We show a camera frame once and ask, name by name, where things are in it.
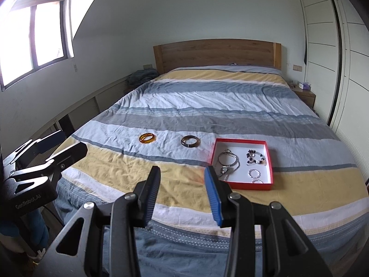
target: amber bangle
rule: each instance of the amber bangle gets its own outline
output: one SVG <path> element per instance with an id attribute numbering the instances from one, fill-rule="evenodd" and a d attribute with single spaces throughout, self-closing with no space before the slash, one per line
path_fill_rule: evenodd
<path id="1" fill-rule="evenodd" d="M 186 144 L 186 141 L 188 139 L 196 139 L 196 142 L 193 144 Z M 182 138 L 181 140 L 182 145 L 184 145 L 187 148 L 194 148 L 197 147 L 198 145 L 200 145 L 200 139 L 194 135 L 186 135 L 185 137 Z"/>
<path id="2" fill-rule="evenodd" d="M 144 133 L 143 135 L 140 136 L 139 140 L 143 144 L 148 144 L 149 142 L 153 142 L 154 140 L 156 140 L 156 136 L 153 133 Z"/>

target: striped bedspread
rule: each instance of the striped bedspread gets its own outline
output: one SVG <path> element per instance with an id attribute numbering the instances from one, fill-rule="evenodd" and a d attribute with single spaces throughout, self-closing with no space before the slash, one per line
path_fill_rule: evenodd
<path id="1" fill-rule="evenodd" d="M 156 141 L 140 143 L 146 132 Z M 181 145 L 189 134 L 199 147 Z M 56 207 L 68 220 L 87 200 L 112 202 L 158 165 L 153 220 L 137 230 L 143 276 L 222 276 L 230 230 L 213 221 L 203 177 L 217 137 L 267 141 L 272 190 L 238 192 L 280 201 L 341 275 L 368 237 L 363 177 L 347 147 L 268 67 L 179 68 L 132 91 L 58 149 L 82 141 L 88 154 L 63 172 Z M 260 240 L 256 246 L 260 274 Z"/>

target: window pane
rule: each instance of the window pane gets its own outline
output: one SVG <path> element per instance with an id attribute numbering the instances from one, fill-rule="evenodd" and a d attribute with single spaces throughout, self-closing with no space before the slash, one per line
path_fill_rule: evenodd
<path id="1" fill-rule="evenodd" d="M 38 65 L 63 57 L 60 35 L 60 3 L 38 4 L 35 16 L 35 44 Z"/>
<path id="2" fill-rule="evenodd" d="M 4 85 L 32 70 L 31 8 L 11 11 L 0 27 L 0 64 Z"/>

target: blue glove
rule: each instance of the blue glove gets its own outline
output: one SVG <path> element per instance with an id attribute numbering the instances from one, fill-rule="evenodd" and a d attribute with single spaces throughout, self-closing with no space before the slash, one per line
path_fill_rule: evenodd
<path id="1" fill-rule="evenodd" d="M 31 233 L 31 242 L 35 246 L 40 245 L 41 248 L 46 248 L 49 240 L 49 231 L 46 228 L 44 218 L 39 209 L 29 212 L 25 215 L 26 225 Z M 19 236 L 18 227 L 11 221 L 0 221 L 0 233 L 6 236 L 16 238 Z"/>

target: window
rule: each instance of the window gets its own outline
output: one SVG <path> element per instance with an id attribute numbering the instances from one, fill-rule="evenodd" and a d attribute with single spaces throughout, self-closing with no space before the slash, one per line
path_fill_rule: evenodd
<path id="1" fill-rule="evenodd" d="M 64 0 L 23 0 L 0 27 L 0 86 L 4 90 L 27 75 L 68 58 Z"/>

